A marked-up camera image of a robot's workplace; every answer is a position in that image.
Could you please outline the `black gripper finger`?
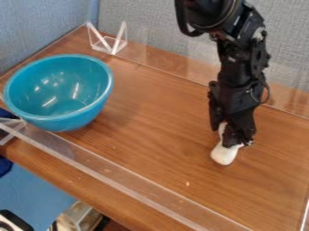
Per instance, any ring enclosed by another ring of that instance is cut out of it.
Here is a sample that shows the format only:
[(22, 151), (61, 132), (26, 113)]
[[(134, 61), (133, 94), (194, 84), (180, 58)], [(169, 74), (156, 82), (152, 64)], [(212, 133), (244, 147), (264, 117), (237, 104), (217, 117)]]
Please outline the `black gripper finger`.
[(225, 111), (214, 99), (209, 101), (209, 116), (212, 129), (217, 131), (220, 124), (225, 121)]
[(256, 124), (253, 119), (255, 108), (238, 112), (229, 111), (224, 108), (224, 134), (222, 145), (232, 148), (234, 145), (249, 145), (256, 134)]

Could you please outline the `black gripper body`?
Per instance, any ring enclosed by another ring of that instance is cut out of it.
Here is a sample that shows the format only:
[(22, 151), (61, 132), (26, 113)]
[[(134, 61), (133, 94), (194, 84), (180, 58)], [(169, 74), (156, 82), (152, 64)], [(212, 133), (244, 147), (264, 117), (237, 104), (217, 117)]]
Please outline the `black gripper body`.
[(217, 80), (209, 82), (209, 101), (214, 99), (232, 112), (256, 109), (263, 104), (264, 89), (269, 89), (264, 73), (269, 56), (245, 60), (222, 55), (220, 61)]

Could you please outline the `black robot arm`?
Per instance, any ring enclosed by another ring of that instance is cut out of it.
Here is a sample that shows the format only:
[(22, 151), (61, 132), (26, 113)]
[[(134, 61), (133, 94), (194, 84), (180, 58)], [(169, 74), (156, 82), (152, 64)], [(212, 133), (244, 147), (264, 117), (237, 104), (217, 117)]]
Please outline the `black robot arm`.
[(224, 147), (249, 145), (253, 111), (271, 96), (265, 19), (246, 0), (174, 0), (174, 6), (181, 32), (208, 34), (217, 43), (221, 70), (208, 93), (212, 129), (224, 131)]

